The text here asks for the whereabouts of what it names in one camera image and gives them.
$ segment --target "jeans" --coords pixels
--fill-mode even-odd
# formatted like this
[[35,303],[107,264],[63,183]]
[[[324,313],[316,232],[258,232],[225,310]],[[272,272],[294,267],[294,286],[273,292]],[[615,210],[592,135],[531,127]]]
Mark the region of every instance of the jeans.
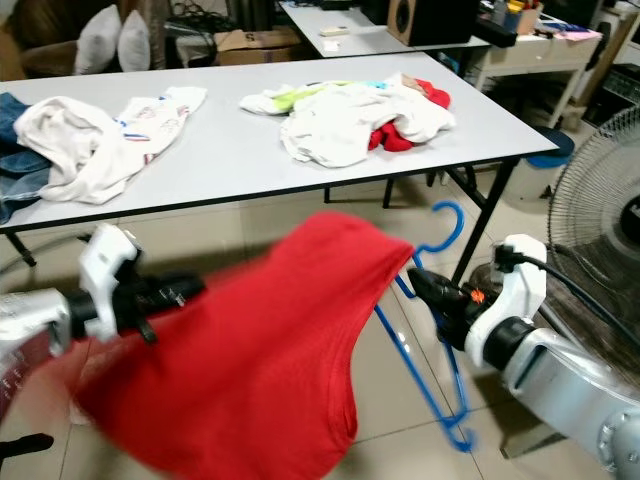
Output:
[[28,108],[9,93],[0,94],[0,224],[31,205],[49,181],[51,162],[18,145],[13,123]]

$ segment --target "pillow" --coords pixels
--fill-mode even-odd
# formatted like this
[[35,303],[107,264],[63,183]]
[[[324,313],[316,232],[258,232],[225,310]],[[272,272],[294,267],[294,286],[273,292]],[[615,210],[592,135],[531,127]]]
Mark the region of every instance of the pillow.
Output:
[[100,10],[89,20],[78,39],[74,74],[103,72],[116,54],[121,29],[122,23],[115,5]]
[[149,29],[137,10],[133,10],[122,27],[118,41],[118,61],[123,72],[149,70],[151,45]]

